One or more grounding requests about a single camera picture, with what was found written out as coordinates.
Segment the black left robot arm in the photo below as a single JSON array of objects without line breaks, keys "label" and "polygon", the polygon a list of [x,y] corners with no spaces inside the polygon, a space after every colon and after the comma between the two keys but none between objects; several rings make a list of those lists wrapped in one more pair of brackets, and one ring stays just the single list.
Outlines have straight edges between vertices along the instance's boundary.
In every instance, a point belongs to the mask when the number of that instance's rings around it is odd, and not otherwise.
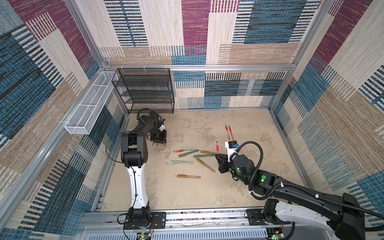
[{"label": "black left robot arm", "polygon": [[144,108],[137,113],[138,125],[121,133],[121,162],[127,168],[131,181],[132,201],[127,220],[151,222],[151,208],[146,192],[145,167],[149,158],[147,141],[167,143],[165,119],[154,110]]}]

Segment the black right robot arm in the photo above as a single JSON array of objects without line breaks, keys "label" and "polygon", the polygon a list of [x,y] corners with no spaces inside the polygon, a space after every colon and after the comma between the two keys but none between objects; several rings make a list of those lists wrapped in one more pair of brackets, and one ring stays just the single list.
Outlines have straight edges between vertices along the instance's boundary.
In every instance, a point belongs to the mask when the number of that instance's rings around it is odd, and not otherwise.
[{"label": "black right robot arm", "polygon": [[384,216],[371,210],[362,209],[356,198],[349,194],[341,197],[329,195],[296,185],[268,171],[260,170],[254,162],[244,155],[228,157],[215,155],[219,171],[229,172],[233,179],[242,181],[249,187],[251,195],[257,200],[269,197],[284,199],[313,210],[327,218],[326,226],[335,231],[338,238],[357,234],[359,240],[366,232],[378,232],[383,225],[367,228],[365,214],[383,219]]}]

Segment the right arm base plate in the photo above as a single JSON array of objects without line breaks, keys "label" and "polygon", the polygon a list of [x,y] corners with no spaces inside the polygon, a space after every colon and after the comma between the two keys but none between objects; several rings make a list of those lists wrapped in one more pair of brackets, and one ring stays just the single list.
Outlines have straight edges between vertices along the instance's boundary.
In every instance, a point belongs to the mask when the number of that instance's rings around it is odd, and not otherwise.
[{"label": "right arm base plate", "polygon": [[290,225],[291,222],[284,222],[278,219],[275,214],[264,213],[264,209],[247,209],[244,213],[245,218],[248,219],[250,226],[264,226],[264,225]]}]

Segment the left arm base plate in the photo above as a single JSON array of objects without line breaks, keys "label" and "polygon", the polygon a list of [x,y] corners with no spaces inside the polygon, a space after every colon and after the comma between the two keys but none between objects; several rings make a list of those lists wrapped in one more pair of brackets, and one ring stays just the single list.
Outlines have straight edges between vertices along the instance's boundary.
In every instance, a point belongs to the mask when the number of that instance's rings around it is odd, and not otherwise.
[{"label": "left arm base plate", "polygon": [[167,213],[166,212],[151,212],[150,214],[144,213],[140,216],[128,214],[123,229],[124,230],[149,230],[151,228],[164,229],[166,226]]}]

